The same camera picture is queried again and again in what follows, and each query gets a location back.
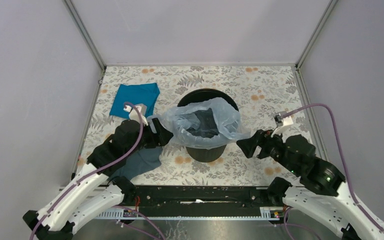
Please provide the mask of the light blue trash bag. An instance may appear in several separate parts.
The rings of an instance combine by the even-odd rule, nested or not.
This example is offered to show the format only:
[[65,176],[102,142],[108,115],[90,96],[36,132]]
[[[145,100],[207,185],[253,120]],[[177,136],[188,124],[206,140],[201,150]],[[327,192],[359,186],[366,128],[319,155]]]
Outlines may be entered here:
[[170,142],[194,149],[213,149],[251,137],[241,122],[238,110],[221,97],[171,107],[163,114],[154,114],[148,120],[158,119],[173,134]]

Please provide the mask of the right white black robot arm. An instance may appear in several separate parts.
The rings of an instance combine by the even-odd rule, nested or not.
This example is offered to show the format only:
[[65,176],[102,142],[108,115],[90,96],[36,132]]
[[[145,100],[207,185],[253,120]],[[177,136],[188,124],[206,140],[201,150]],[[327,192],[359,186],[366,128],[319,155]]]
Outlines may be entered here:
[[302,135],[286,140],[273,130],[258,130],[252,137],[236,142],[247,158],[260,147],[257,158],[271,157],[299,178],[308,191],[327,201],[324,205],[288,180],[276,177],[267,188],[267,201],[297,209],[323,224],[342,240],[384,240],[384,220],[377,217],[352,194],[349,182],[338,168],[315,154],[315,146]]

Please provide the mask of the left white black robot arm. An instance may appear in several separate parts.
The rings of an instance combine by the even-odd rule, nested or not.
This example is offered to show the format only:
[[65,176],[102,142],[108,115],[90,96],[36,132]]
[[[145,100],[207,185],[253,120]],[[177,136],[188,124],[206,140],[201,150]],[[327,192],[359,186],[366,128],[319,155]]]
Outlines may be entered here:
[[136,187],[127,177],[114,174],[127,165],[133,154],[163,147],[172,137],[157,118],[150,123],[124,120],[92,151],[86,164],[48,205],[23,215],[31,229],[29,238],[70,240],[105,210],[118,204],[132,204],[138,199]]

